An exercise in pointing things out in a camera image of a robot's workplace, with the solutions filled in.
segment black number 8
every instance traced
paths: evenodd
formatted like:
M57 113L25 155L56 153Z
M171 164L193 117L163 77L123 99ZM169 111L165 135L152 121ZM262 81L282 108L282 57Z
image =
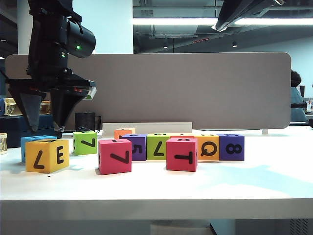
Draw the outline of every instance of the black number 8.
M226 152L228 154L241 153L242 150L243 150L243 148L241 147L240 144L234 145L234 144L230 143L226 146Z

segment person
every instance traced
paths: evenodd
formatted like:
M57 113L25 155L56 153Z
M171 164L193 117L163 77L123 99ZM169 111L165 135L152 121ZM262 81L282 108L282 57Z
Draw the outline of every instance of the person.
M297 86L301 83L301 77L296 72L291 70L291 104L305 103ZM291 122L306 121L305 112L303 108L291 109Z

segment robotic arm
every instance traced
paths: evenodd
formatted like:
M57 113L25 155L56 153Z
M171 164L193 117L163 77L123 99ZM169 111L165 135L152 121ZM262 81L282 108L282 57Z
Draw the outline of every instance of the robotic arm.
M62 136L74 106L89 94L95 83L67 67L68 54L86 58L95 48L95 36L81 26L72 0L28 0L33 29L27 74L31 79L7 79L9 92L33 132L38 129L40 103L51 96L54 130Z

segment purple cube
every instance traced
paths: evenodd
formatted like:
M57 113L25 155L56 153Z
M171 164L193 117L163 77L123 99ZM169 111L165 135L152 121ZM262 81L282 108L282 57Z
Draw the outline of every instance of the purple cube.
M122 139L132 142L133 161L147 160L147 134L126 134Z
M240 134L218 134L220 137L220 161L244 161L245 137Z

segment printed number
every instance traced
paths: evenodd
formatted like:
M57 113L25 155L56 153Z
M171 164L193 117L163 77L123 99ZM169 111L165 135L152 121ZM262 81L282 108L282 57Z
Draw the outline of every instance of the printed number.
M213 147L213 151L212 152L208 152L207 148L205 148L207 145L210 145ZM201 147L201 156L206 155L206 156L213 156L214 154L216 154L217 152L217 146L214 142L212 141L207 141L204 142L202 147Z
M129 163L129 151L126 151L126 153L125 153L125 158L122 158L122 157L120 157L120 156L118 156L118 155L116 155L116 154L114 154L114 153L111 153L111 154L110 154L110 157L111 157L111 158L114 158L115 160L118 160L118 161L120 161L120 162L123 162L123 163L125 163L125 164L128 164L128 163Z
M175 159L185 159L185 160L189 160L189 164L192 164L192 152L189 152L189 155L175 155L174 158Z
M132 153L135 153L139 149L139 153L142 153L142 146L138 144L134 144L134 149L132 150Z
M161 148L161 145L162 145L162 141L159 141L157 143L157 146L156 146L155 152L153 153L153 156L155 156L155 157L162 157L162 156L164 156L164 153L158 153L158 151Z
M44 165L38 165L42 154L43 154L43 151L40 150L40 151L38 152L38 155L37 155L36 160L35 160L35 163L34 163L34 169L44 169L44 168L45 168Z
M96 146L96 140L95 140L95 138L92 138L92 143L89 143L89 142L87 142L87 141L81 141L81 143L83 143L83 144L85 144L85 145L88 145L88 146L90 146L90 147L95 147Z
M240 144L234 145L234 144L230 143L226 146L226 152L228 154L241 153L242 150L243 150L243 148L241 147Z
M63 149L63 146L57 147L57 163L61 164L64 162L63 159L60 159L61 156L63 156L63 153L60 153L60 150Z

